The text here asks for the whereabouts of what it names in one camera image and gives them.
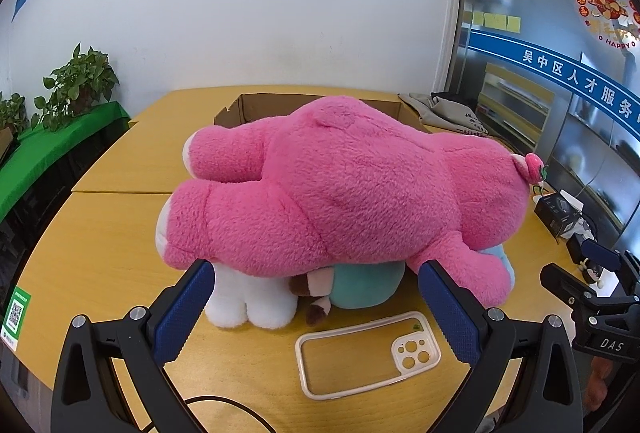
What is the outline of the green QR code sticker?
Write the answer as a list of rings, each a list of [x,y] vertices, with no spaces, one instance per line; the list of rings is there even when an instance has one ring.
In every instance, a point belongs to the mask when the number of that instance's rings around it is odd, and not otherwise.
[[[17,351],[31,298],[32,296],[21,287],[16,287],[10,297],[1,325],[1,340],[12,352]]]

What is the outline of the pink bear plush toy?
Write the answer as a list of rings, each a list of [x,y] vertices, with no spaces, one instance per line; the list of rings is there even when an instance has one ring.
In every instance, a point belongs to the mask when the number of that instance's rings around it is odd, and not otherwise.
[[[284,278],[336,264],[435,260],[480,303],[511,279],[491,249],[512,237],[544,163],[480,136],[425,133],[349,96],[288,116],[195,131],[189,179],[160,211],[163,261]]]

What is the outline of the small black product box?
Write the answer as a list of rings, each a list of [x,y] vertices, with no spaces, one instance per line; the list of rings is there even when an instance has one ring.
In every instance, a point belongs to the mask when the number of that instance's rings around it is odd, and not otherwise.
[[[555,240],[573,229],[582,217],[582,212],[559,193],[537,195],[534,202],[534,213]]]

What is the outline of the yellow sticky notes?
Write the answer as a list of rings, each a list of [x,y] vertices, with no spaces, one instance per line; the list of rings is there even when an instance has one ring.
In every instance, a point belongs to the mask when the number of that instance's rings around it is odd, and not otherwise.
[[[485,27],[492,30],[512,32],[512,34],[519,34],[522,26],[522,20],[518,16],[482,11],[465,11],[463,20],[474,27]]]

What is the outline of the clear white phone case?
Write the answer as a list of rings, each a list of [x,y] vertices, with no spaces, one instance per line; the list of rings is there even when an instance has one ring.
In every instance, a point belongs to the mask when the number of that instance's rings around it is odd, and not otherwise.
[[[299,382],[313,401],[332,401],[406,381],[442,358],[426,317],[416,311],[301,335]]]

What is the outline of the grey canvas tote bag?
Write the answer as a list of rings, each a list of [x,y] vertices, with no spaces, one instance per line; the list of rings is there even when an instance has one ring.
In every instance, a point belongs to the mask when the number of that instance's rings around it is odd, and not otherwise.
[[[447,100],[439,94],[399,93],[398,97],[418,114],[426,126],[461,134],[488,135],[484,124],[465,104]]]

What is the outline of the teal and pink plush doll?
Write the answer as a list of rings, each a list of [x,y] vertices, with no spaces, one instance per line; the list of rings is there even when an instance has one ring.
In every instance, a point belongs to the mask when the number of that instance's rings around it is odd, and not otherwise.
[[[288,279],[297,297],[314,297],[306,313],[309,326],[318,325],[334,307],[369,309],[390,300],[404,278],[406,263],[336,264]]]

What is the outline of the potted green plant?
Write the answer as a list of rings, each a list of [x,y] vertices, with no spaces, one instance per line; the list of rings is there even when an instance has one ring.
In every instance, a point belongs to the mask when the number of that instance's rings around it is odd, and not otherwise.
[[[81,52],[78,44],[72,58],[52,70],[42,83],[48,96],[34,99],[36,112],[32,115],[30,127],[35,129],[40,124],[55,132],[77,117],[88,114],[100,101],[111,101],[119,80],[106,53],[93,48]]]
[[[25,97],[12,93],[0,100],[0,129],[9,129],[14,136],[20,135],[28,127]]]

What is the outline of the brown cardboard box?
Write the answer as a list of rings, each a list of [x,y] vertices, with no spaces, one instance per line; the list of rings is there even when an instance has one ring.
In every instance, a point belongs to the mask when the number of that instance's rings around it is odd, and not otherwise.
[[[214,117],[215,126],[231,129],[259,119],[288,116],[300,107],[317,101],[320,95],[250,93],[240,95]],[[428,133],[418,114],[402,101],[363,100],[364,104],[390,116],[405,126]]]

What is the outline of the round festive window sticker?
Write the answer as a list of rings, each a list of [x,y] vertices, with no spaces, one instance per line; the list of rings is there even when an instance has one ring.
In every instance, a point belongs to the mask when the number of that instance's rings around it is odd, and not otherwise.
[[[590,34],[614,49],[639,49],[639,10],[631,0],[575,0]]]

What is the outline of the white plush toy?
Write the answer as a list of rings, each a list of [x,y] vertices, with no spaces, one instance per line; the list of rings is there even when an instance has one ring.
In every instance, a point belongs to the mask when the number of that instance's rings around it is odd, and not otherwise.
[[[297,311],[297,297],[287,278],[248,276],[214,263],[215,287],[204,307],[207,319],[218,328],[251,323],[274,330],[288,326]]]

